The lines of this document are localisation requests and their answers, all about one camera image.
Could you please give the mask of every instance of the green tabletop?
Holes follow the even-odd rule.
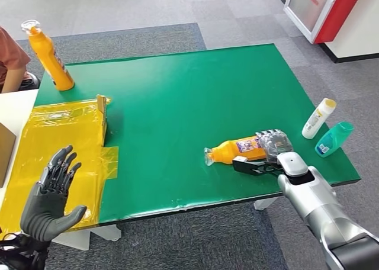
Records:
[[[205,147],[279,128],[331,184],[359,176],[339,149],[325,159],[301,129],[315,109],[273,44],[67,66],[75,86],[45,74],[35,105],[112,98],[106,146],[119,146],[118,177],[106,182],[99,222],[280,194],[272,175],[205,166]]]

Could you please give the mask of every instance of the yellow plastic sheet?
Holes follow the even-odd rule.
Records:
[[[35,107],[25,125],[0,211],[3,233],[20,231],[20,221],[32,186],[57,150],[72,144],[82,162],[69,189],[65,214],[79,204],[88,207],[75,229],[98,223],[104,181],[117,177],[118,147],[103,147],[105,99]]]

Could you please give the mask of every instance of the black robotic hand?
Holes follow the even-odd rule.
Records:
[[[66,216],[63,213],[70,184],[82,166],[76,163],[68,171],[76,157],[76,153],[69,155],[72,151],[72,146],[67,146],[57,152],[32,188],[21,215],[23,232],[40,242],[50,242],[82,220],[87,210],[84,205]]]

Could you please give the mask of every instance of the teal bottle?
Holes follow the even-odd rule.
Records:
[[[354,127],[350,122],[342,121],[337,123],[323,135],[317,143],[315,150],[318,155],[325,158],[340,147],[353,130]]]

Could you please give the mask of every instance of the person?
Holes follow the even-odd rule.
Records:
[[[40,81],[26,71],[30,58],[6,30],[0,27],[0,91],[36,89]]]

